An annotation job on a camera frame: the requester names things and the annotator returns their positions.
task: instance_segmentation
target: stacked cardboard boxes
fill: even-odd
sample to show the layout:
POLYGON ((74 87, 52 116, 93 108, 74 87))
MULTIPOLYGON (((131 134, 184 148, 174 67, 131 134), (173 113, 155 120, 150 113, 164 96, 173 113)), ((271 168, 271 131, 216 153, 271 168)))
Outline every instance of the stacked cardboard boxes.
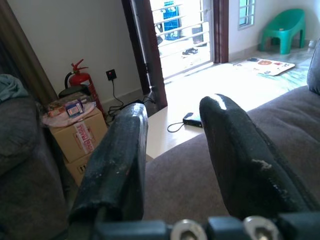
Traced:
POLYGON ((67 127, 52 127, 50 131, 63 151, 66 168, 79 186, 92 152, 107 132, 101 111, 95 108, 82 121, 67 127))

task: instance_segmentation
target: red fire extinguisher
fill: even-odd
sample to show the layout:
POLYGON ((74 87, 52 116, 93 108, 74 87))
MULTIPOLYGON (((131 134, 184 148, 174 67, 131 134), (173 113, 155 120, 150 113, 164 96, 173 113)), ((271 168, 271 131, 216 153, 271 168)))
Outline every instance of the red fire extinguisher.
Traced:
POLYGON ((95 103, 96 103, 96 107, 104 114, 104 109, 102 108, 102 105, 100 103, 98 94, 96 92, 94 83, 91 80, 91 76, 89 75, 89 73, 86 72, 80 72, 80 70, 82 69, 88 69, 87 66, 84 67, 78 67, 79 64, 83 61, 83 59, 81 59, 80 61, 78 61, 76 64, 71 64, 72 66, 72 71, 69 72, 64 79, 64 86, 65 89, 68 88, 68 82, 70 83, 70 86, 79 86, 79 85, 86 85, 87 88, 89 89, 92 98, 94 99, 95 103))

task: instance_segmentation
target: window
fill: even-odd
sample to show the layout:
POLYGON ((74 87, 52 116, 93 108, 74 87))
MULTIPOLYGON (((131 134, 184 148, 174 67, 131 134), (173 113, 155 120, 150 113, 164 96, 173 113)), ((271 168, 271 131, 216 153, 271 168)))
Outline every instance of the window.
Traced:
POLYGON ((254 24, 256 0, 239 0, 239 28, 254 24))

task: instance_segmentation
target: gray sofa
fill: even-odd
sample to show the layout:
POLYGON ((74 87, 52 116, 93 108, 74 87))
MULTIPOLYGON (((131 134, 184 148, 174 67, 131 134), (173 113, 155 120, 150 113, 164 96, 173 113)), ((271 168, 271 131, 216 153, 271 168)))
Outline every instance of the gray sofa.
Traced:
MULTIPOLYGON (((320 202, 320 47, 314 52, 308 86, 294 89, 248 112, 287 158, 320 202)), ((205 222, 228 215, 204 134, 146 165, 144 219, 205 222)))
POLYGON ((67 205, 35 101, 7 100, 0 115, 0 239, 52 239, 67 228, 67 205))

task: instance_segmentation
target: electrical outlet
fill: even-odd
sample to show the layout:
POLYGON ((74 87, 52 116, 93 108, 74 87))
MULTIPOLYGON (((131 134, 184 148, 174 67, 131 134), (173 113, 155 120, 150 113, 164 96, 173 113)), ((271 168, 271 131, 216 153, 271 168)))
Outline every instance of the electrical outlet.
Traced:
POLYGON ((109 81, 112 81, 117 78, 116 71, 114 69, 106 71, 105 73, 109 81))

